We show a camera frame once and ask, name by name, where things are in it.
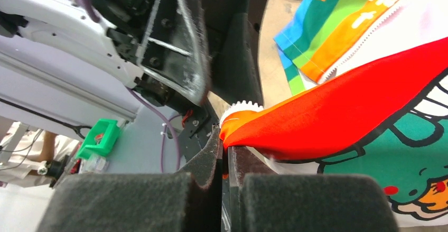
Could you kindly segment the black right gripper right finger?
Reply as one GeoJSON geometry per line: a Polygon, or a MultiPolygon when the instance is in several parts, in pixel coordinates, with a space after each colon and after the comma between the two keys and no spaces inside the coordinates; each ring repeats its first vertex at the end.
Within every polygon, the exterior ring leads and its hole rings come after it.
{"type": "Polygon", "coordinates": [[[361,175],[276,174],[228,149],[232,231],[398,231],[379,185],[361,175]]]}

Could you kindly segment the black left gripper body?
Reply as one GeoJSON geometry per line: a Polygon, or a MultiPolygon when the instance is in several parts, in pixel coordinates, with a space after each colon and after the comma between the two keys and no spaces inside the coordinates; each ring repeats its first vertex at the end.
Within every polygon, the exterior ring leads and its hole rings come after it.
{"type": "Polygon", "coordinates": [[[118,55],[144,74],[137,91],[156,103],[185,98],[200,105],[211,85],[202,0],[91,0],[112,23],[118,55]]]}

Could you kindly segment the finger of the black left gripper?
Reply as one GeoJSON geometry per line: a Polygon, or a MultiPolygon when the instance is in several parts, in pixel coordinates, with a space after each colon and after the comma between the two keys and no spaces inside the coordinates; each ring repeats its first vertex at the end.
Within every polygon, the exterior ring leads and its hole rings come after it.
{"type": "Polygon", "coordinates": [[[264,103],[258,65],[268,0],[206,0],[211,91],[229,104],[264,103]]]}

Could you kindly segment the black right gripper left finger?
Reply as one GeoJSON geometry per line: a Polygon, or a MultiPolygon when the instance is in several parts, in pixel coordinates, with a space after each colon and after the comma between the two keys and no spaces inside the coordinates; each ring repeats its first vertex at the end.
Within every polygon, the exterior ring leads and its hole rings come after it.
{"type": "Polygon", "coordinates": [[[64,179],[38,231],[220,231],[222,145],[205,147],[172,174],[78,174],[64,179]]]}

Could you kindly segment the rainbow red white kids jacket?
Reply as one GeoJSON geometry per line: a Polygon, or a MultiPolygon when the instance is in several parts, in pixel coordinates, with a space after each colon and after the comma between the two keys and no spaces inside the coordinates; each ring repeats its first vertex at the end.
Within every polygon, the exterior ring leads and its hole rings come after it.
{"type": "Polygon", "coordinates": [[[447,0],[302,0],[275,42],[292,97],[232,104],[224,154],[367,175],[400,227],[447,227],[447,0]]]}

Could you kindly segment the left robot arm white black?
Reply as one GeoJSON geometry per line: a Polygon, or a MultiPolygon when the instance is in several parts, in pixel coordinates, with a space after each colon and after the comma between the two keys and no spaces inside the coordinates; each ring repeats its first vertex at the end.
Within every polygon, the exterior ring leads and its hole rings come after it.
{"type": "Polygon", "coordinates": [[[66,52],[156,106],[186,113],[214,92],[262,104],[268,0],[1,0],[1,36],[66,52]]]}

